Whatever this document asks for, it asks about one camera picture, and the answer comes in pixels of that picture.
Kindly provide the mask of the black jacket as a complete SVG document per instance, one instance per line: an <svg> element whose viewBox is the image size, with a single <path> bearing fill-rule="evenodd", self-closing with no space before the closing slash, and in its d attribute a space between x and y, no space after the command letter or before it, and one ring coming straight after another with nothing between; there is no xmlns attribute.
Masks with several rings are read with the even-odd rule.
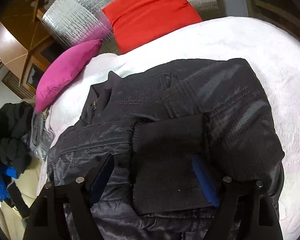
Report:
<svg viewBox="0 0 300 240"><path fill-rule="evenodd" d="M58 138L47 170L57 185L114 157L92 215L105 239L201 239L216 208L193 171L216 187L260 180L274 205L284 151L271 106L244 59L175 60L139 74L114 72L90 87L82 114Z"/></svg>

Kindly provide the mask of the dark clothes pile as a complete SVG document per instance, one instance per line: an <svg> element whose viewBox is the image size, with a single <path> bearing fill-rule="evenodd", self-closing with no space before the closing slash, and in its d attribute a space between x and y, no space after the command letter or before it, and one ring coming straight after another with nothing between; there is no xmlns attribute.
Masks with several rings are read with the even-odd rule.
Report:
<svg viewBox="0 0 300 240"><path fill-rule="evenodd" d="M31 162L24 137L31 132L34 108L26 103L6 103L0 109L0 169L11 166L23 173Z"/></svg>

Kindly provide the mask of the grey folded garment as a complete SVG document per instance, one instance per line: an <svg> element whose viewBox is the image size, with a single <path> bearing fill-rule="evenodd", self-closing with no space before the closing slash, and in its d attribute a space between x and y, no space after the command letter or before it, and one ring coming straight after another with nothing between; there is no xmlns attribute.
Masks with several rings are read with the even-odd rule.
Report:
<svg viewBox="0 0 300 240"><path fill-rule="evenodd" d="M31 133L29 138L30 155L44 163L47 159L50 146L54 140L51 128L46 128L47 116L44 113L34 113L31 120Z"/></svg>

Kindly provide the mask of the blue garment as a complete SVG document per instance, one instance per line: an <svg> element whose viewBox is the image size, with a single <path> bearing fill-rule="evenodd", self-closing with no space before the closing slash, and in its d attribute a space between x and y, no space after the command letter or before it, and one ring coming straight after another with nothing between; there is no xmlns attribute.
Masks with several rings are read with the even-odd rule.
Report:
<svg viewBox="0 0 300 240"><path fill-rule="evenodd" d="M10 199L10 195L7 191L8 184L12 181L12 178L18 178L18 172L11 166L3 166L0 168L0 201Z"/></svg>

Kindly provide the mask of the magenta pillow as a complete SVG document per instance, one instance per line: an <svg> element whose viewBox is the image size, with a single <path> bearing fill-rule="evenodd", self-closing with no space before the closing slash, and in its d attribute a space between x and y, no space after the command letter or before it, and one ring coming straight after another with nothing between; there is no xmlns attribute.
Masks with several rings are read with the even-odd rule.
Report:
<svg viewBox="0 0 300 240"><path fill-rule="evenodd" d="M36 89L35 111L39 113L49 107L64 88L95 57L102 41L99 39L75 45L62 53L44 72Z"/></svg>

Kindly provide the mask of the pale pink bedspread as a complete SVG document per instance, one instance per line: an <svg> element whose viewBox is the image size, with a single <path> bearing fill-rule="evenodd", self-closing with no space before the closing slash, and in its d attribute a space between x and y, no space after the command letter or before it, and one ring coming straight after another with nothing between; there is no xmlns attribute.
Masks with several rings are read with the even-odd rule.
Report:
<svg viewBox="0 0 300 240"><path fill-rule="evenodd" d="M91 59L51 106L47 118L55 136L74 125L90 86L140 73L176 59L243 58L256 73L270 102L275 130L285 152L285 182L279 199L284 239L300 236L300 42L280 28L254 18L225 17L189 25L123 55Z"/></svg>

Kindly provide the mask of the wooden cabinet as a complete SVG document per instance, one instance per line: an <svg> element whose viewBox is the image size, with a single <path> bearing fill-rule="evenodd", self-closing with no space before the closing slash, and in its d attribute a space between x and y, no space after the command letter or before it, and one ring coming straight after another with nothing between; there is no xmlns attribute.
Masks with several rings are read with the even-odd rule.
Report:
<svg viewBox="0 0 300 240"><path fill-rule="evenodd" d="M55 39L40 21L33 21L33 7L26 0L13 0L0 16L0 61L24 86L35 93L51 62L42 55Z"/></svg>

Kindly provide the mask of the silver foil insulation panel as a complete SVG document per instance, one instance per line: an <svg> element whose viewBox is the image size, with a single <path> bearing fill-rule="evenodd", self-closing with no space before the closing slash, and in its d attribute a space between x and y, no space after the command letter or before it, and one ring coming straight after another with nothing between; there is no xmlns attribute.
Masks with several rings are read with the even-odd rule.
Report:
<svg viewBox="0 0 300 240"><path fill-rule="evenodd" d="M43 16L43 24L66 46L101 39L102 53L118 54L109 20L102 9L113 0L55 0ZM187 0L203 20L219 15L217 0Z"/></svg>

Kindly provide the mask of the red pillow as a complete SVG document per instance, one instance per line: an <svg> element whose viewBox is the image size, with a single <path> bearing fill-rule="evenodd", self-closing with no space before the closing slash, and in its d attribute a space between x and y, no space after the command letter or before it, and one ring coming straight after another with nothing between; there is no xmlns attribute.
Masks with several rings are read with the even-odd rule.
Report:
<svg viewBox="0 0 300 240"><path fill-rule="evenodd" d="M114 0L102 11L110 21L121 54L202 22L187 0Z"/></svg>

